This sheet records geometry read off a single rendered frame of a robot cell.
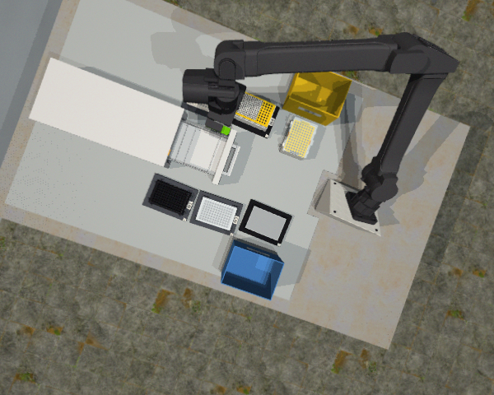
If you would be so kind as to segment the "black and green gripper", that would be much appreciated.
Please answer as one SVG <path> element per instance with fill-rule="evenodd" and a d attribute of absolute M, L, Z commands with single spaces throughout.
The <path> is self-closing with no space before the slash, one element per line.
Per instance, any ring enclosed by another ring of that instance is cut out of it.
<path fill-rule="evenodd" d="M 228 109 L 222 108 L 221 106 L 218 105 L 221 108 L 221 115 L 214 113 L 211 110 L 209 110 L 208 115 L 207 115 L 207 120 L 205 123 L 206 127 L 213 129 L 215 131 L 221 132 L 225 135 L 229 134 L 231 129 L 228 127 L 231 126 L 232 121 L 235 117 L 236 110 L 238 110 L 238 108 L 240 107 L 240 103 L 241 103 L 243 96 L 245 94 L 245 91 L 246 91 L 245 85 L 243 85 L 239 82 L 237 82 L 237 83 L 239 85 L 239 96 L 238 96 L 238 101 L 236 102 L 236 104 L 233 107 L 228 108 Z M 215 122 L 215 120 L 219 123 Z M 228 127 L 223 126 L 220 123 L 223 123 L 224 125 L 226 125 Z"/>

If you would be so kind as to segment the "blue open-top bin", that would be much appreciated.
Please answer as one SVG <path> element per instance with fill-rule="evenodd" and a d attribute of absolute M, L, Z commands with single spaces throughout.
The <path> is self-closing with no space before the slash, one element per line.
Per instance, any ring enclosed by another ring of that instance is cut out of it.
<path fill-rule="evenodd" d="M 272 300 L 284 264 L 276 254 L 233 240 L 221 284 Z"/>

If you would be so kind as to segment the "black square frame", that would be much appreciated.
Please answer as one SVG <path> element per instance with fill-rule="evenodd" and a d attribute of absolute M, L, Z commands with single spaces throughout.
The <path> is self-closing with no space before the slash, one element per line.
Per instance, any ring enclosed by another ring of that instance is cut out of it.
<path fill-rule="evenodd" d="M 272 214 L 275 214 L 277 216 L 280 216 L 280 217 L 286 219 L 286 222 L 285 222 L 285 224 L 284 224 L 284 226 L 282 228 L 282 232 L 281 232 L 278 240 L 271 239 L 271 238 L 269 238 L 269 237 L 267 237 L 265 235 L 261 235 L 261 234 L 255 232 L 255 231 L 252 231 L 252 230 L 249 230 L 249 229 L 245 228 L 245 226 L 246 226 L 246 224 L 248 222 L 249 216 L 250 216 L 250 214 L 251 214 L 254 206 L 256 206 L 258 208 L 261 208 L 261 209 L 263 209 L 265 211 L 269 211 Z M 260 202 L 256 202 L 255 200 L 252 200 L 251 199 L 250 202 L 249 202 L 248 208 L 246 210 L 246 213 L 244 215 L 244 218 L 243 218 L 243 220 L 242 220 L 242 222 L 240 224 L 239 231 L 242 231 L 242 232 L 244 232 L 244 233 L 246 233 L 248 235 L 252 235 L 252 236 L 254 236 L 256 238 L 259 238 L 261 240 L 264 240 L 266 242 L 269 242 L 270 244 L 274 244 L 274 245 L 280 247 L 281 246 L 281 243 L 282 243 L 282 240 L 284 238 L 284 235 L 287 232 L 287 228 L 288 228 L 288 226 L 290 224 L 291 218 L 292 218 L 292 216 L 290 216 L 290 215 L 288 215 L 288 214 L 286 214 L 286 213 L 284 213 L 282 211 L 276 210 L 276 209 L 274 209 L 272 207 L 266 206 L 266 205 L 264 205 L 264 204 L 262 204 Z"/>

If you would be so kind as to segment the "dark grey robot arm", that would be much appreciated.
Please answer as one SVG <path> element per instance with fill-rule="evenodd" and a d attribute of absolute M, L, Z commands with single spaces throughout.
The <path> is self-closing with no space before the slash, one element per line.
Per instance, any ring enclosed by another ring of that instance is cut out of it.
<path fill-rule="evenodd" d="M 441 47 L 408 32 L 350 40 L 224 40 L 216 47 L 214 68 L 184 71 L 183 101 L 206 104 L 221 115 L 218 105 L 231 108 L 236 104 L 239 86 L 235 80 L 245 77 L 345 71 L 411 74 L 378 155 L 361 172 L 366 185 L 358 193 L 345 194 L 352 219 L 374 225 L 380 204 L 398 192 L 396 174 L 401 160 L 434 94 L 458 65 Z"/>

